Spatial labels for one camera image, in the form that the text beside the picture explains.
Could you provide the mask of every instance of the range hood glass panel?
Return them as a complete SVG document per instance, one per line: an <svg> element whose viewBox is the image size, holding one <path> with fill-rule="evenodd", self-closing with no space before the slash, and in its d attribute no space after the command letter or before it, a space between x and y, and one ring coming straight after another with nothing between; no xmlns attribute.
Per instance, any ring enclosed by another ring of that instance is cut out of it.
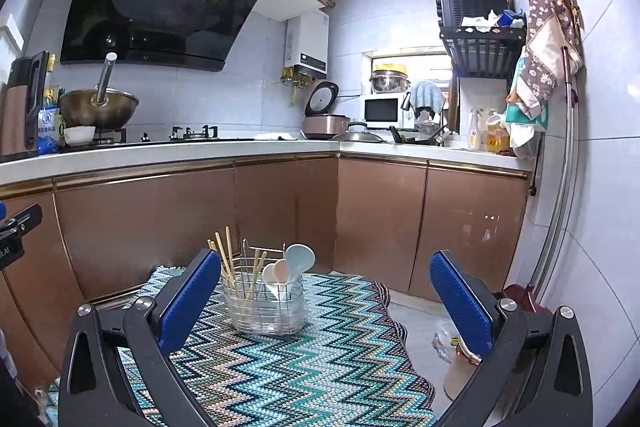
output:
<svg viewBox="0 0 640 427"><path fill-rule="evenodd" d="M220 71L257 0L73 0L61 62L123 62Z"/></svg>

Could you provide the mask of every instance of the metal bolt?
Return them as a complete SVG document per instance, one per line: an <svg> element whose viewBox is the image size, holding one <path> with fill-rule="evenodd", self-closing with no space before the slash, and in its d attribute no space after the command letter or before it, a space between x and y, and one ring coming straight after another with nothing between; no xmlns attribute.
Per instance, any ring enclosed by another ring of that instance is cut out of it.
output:
<svg viewBox="0 0 640 427"><path fill-rule="evenodd" d="M85 315L88 315L90 311L91 311L91 304L83 304L78 308L78 315L80 315L81 317L84 317Z"/></svg>
<svg viewBox="0 0 640 427"><path fill-rule="evenodd" d="M154 300L151 297L141 297L136 301L136 308L139 310L146 310L151 308L151 304L154 303Z"/></svg>
<svg viewBox="0 0 640 427"><path fill-rule="evenodd" d="M566 319L572 319L574 318L574 311L569 308L569 306L562 306L560 308L560 314L562 315L562 317L566 318Z"/></svg>
<svg viewBox="0 0 640 427"><path fill-rule="evenodd" d="M518 307L513 299L500 299L500 308L506 312L513 312Z"/></svg>

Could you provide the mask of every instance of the water heater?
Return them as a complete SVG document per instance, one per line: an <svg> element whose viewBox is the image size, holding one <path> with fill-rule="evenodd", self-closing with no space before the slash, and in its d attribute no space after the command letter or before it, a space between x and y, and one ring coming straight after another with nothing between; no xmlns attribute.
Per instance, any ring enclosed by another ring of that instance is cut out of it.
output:
<svg viewBox="0 0 640 427"><path fill-rule="evenodd" d="M305 12L287 21L284 67L324 80L329 45L329 16L320 10Z"/></svg>

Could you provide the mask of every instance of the white bowl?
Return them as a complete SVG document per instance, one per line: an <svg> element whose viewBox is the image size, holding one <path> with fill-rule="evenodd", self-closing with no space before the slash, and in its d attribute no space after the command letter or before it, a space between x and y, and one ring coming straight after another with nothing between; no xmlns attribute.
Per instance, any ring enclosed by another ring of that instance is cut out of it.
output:
<svg viewBox="0 0 640 427"><path fill-rule="evenodd" d="M93 125L79 125L65 129L67 145L86 145L94 140L95 127Z"/></svg>

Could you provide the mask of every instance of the chevron pattern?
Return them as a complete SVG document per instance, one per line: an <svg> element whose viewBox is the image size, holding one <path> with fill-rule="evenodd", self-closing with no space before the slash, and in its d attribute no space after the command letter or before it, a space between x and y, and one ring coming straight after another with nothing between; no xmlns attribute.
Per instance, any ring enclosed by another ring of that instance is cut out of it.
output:
<svg viewBox="0 0 640 427"><path fill-rule="evenodd" d="M139 295L181 269L159 267ZM184 347L178 373L224 427L429 427L434 388L415 373L406 329L387 312L388 290L360 276L305 275L307 324L286 337L234 330L216 289ZM164 426L128 349L123 365L146 418ZM56 401L52 393L53 417Z"/></svg>

